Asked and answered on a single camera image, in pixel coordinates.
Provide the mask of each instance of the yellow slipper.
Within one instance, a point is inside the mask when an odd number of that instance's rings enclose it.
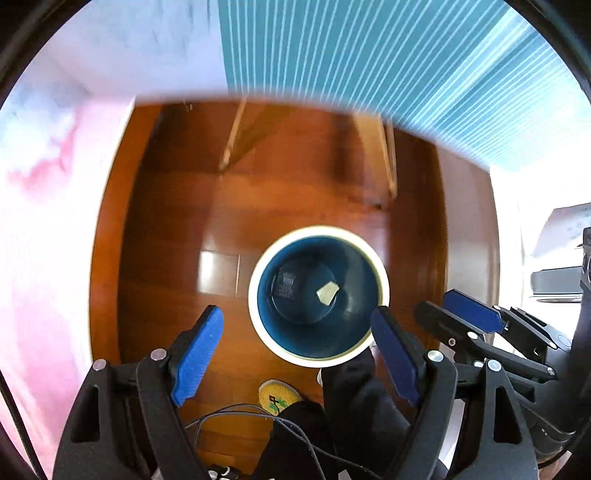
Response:
[[[267,380],[259,387],[259,403],[271,415],[279,415],[290,405],[302,400],[295,388],[280,380]]]

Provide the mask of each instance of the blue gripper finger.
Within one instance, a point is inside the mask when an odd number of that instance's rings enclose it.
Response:
[[[174,378],[170,397],[177,407],[197,392],[222,333],[222,311],[210,305],[195,326],[181,332],[174,341],[168,367]]]
[[[459,290],[450,290],[443,296],[443,308],[483,332],[495,333],[503,330],[501,314],[497,310]]]
[[[417,406],[425,370],[420,346],[402,330],[387,307],[375,309],[370,324],[396,392],[412,406]]]

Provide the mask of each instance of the metal bolt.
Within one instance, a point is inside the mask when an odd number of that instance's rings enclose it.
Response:
[[[570,340],[567,339],[564,335],[558,335],[558,341],[562,343],[564,346],[570,348]]]
[[[488,368],[490,368],[493,372],[500,372],[501,371],[501,364],[499,362],[497,362],[496,360],[489,360],[487,365],[488,365]]]
[[[98,372],[99,370],[103,370],[106,366],[107,360],[105,360],[104,358],[99,358],[98,360],[95,360],[92,364],[92,369]]]
[[[152,350],[152,353],[150,354],[150,358],[152,360],[162,360],[166,357],[166,350],[164,350],[164,348],[157,348],[156,350]]]
[[[429,350],[427,352],[427,357],[431,362],[437,362],[443,360],[443,354],[439,350]]]

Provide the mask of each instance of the teal striped wall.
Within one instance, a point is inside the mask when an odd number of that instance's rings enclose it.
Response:
[[[230,92],[379,112],[510,168],[591,133],[566,66],[502,0],[219,0],[219,15]],[[564,98],[577,112],[548,119]]]

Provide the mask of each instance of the wire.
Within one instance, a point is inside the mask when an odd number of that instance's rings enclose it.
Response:
[[[587,424],[580,428],[577,433],[575,433],[570,440],[567,442],[566,445],[559,451],[556,455],[554,455],[551,459],[546,460],[545,462],[538,464],[538,470],[542,470],[542,468],[546,468],[547,466],[556,463],[567,451],[574,449],[577,444],[579,443],[580,439],[583,437],[587,428],[589,428],[589,424],[591,424],[591,419],[587,420]]]
[[[231,410],[233,408],[238,408],[238,407],[254,408],[256,410],[259,410],[262,413],[267,413],[267,411],[264,408],[261,408],[258,405],[255,405],[253,403],[235,403],[234,405],[228,405],[227,407],[220,408],[218,410],[214,410],[214,411],[210,412],[209,414],[220,413],[220,412],[228,411],[228,410]],[[204,418],[204,417],[207,417],[207,415],[204,415],[203,417],[199,417],[197,420],[194,420],[191,423],[185,425],[185,429],[189,429],[193,425],[195,425],[195,431],[193,432],[193,440],[191,441],[191,443],[193,444],[193,450],[195,450],[197,448],[197,438],[199,437],[200,425],[204,422],[204,420],[207,420],[207,418]]]
[[[270,415],[270,414],[264,415],[262,413],[254,413],[252,411],[236,410],[236,411],[220,411],[217,413],[210,413],[210,414],[204,416],[202,422],[207,419],[211,419],[213,417],[219,417],[222,415],[244,415],[244,416],[263,417],[263,418],[269,418],[272,420],[276,420],[276,417],[274,415]],[[289,424],[290,426],[294,427],[295,429],[297,429],[299,431],[300,435],[302,436],[302,438],[304,439],[304,441],[308,447],[308,450],[310,451],[310,454],[312,455],[312,460],[314,460],[314,463],[316,464],[316,469],[318,470],[318,473],[320,474],[320,478],[322,480],[326,480],[326,477],[324,475],[322,467],[320,466],[320,462],[318,460],[318,457],[316,456],[316,452],[314,451],[314,446],[312,445],[312,442],[310,441],[308,436],[304,433],[304,430],[302,430],[297,423],[295,423],[291,420],[282,419],[282,421],[286,422],[287,424]]]
[[[47,480],[47,476],[45,475],[43,467],[41,466],[41,462],[39,462],[39,458],[37,457],[37,454],[35,452],[35,447],[33,446],[31,438],[27,433],[27,428],[25,427],[25,423],[22,420],[21,413],[18,411],[18,406],[14,401],[14,397],[10,392],[10,388],[6,383],[4,375],[2,375],[2,371],[0,371],[0,392],[2,393],[4,401],[6,402],[8,411],[12,416],[14,426],[17,428],[17,432],[19,437],[21,438],[22,445],[23,447],[25,447],[25,451],[27,453],[27,456],[29,457],[29,461],[31,462],[33,471],[35,472],[39,480]]]
[[[232,411],[231,409],[233,408],[237,408],[237,407],[249,407],[249,408],[254,408],[256,410],[259,410],[261,412],[264,413],[255,413],[255,412],[251,412],[251,411],[243,411],[243,410],[238,410],[238,411]],[[310,450],[310,454],[312,455],[312,458],[314,459],[314,463],[316,464],[316,468],[319,470],[319,473],[321,474],[321,477],[324,479],[324,472],[322,471],[322,467],[320,466],[320,462],[318,462],[316,454],[314,451],[321,453],[322,455],[325,455],[329,458],[332,458],[333,460],[337,461],[337,462],[341,462],[344,463],[345,465],[349,465],[351,467],[354,468],[358,468],[362,471],[364,471],[365,473],[367,473],[368,475],[372,476],[373,478],[377,479],[377,480],[381,480],[382,477],[380,477],[379,475],[377,475],[375,472],[372,472],[369,468],[366,468],[362,465],[359,465],[357,463],[354,462],[350,462],[349,460],[345,460],[344,458],[338,457],[336,455],[333,455],[319,447],[317,447],[316,445],[314,445],[310,439],[306,436],[306,434],[302,431],[302,429],[293,421],[291,420],[287,420],[287,419],[282,419],[281,417],[275,417],[274,415],[270,415],[267,413],[266,410],[264,410],[263,408],[259,407],[258,405],[253,405],[253,404],[249,404],[249,403],[240,403],[240,404],[235,404],[235,405],[229,405],[227,407],[224,408],[220,408],[219,410],[213,411],[207,415],[204,415],[203,417],[200,417],[196,420],[193,420],[192,422],[188,423],[185,428],[191,428],[193,425],[195,425],[195,432],[193,433],[193,444],[194,446],[196,445],[196,440],[199,436],[199,431],[201,428],[201,425],[203,424],[203,422],[209,418],[212,417],[218,417],[218,416],[222,416],[222,415],[244,415],[244,416],[252,416],[252,417],[259,417],[259,418],[264,418],[264,419],[271,419],[271,420],[277,420],[280,422],[280,425],[282,425],[289,433],[291,433],[293,436],[295,436],[298,440],[301,440],[302,442],[306,443],[306,445],[308,446],[308,449]],[[289,426],[293,426],[295,427],[299,432],[301,432],[301,435],[294,432]]]

